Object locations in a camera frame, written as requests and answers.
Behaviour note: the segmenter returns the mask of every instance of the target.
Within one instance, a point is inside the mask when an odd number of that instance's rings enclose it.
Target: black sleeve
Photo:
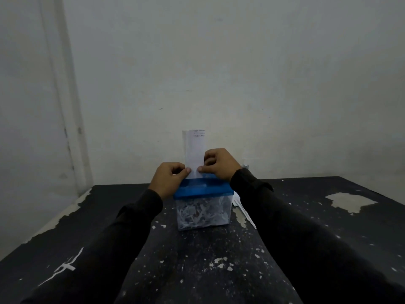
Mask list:
[[[247,169],[238,170],[230,185],[304,303],[405,303],[402,286],[388,282],[346,243],[276,198]]]
[[[149,235],[154,217],[162,211],[160,196],[146,190],[134,204],[124,206],[72,264],[37,287],[22,303],[113,303],[122,282]]]

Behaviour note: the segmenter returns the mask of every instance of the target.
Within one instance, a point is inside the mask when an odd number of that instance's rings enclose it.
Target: clear plastic container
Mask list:
[[[230,223],[232,195],[176,200],[179,230]]]

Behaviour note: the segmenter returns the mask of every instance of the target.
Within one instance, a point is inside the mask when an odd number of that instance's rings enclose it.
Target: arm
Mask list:
[[[124,206],[114,222],[83,248],[72,264],[74,271],[65,270],[45,281],[22,303],[113,303],[146,242],[152,220],[162,211],[162,200],[189,173],[184,164],[162,163],[138,201]]]
[[[199,171],[230,181],[303,302],[405,303],[402,286],[388,282],[347,244],[276,198],[225,149],[207,151],[205,160]]]

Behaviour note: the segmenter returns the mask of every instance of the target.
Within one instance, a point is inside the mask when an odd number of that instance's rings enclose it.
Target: black table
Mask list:
[[[267,181],[276,195],[341,237],[390,280],[405,285],[404,205],[341,177]],[[1,303],[20,301],[82,247],[85,250],[118,210],[146,187],[94,186],[79,210],[63,217],[55,229],[20,245],[0,262]],[[362,195],[377,204],[350,215],[331,207],[332,201],[325,198],[339,192]],[[169,200],[152,225],[117,303],[301,303],[257,231],[249,222],[243,228],[235,213],[230,225],[179,232],[175,203]],[[215,263],[216,258],[224,259]]]

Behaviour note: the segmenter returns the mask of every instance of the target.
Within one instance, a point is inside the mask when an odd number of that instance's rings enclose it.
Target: blue shredder lid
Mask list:
[[[203,174],[202,178],[183,179],[173,195],[174,199],[194,199],[233,195],[229,183],[213,174]]]

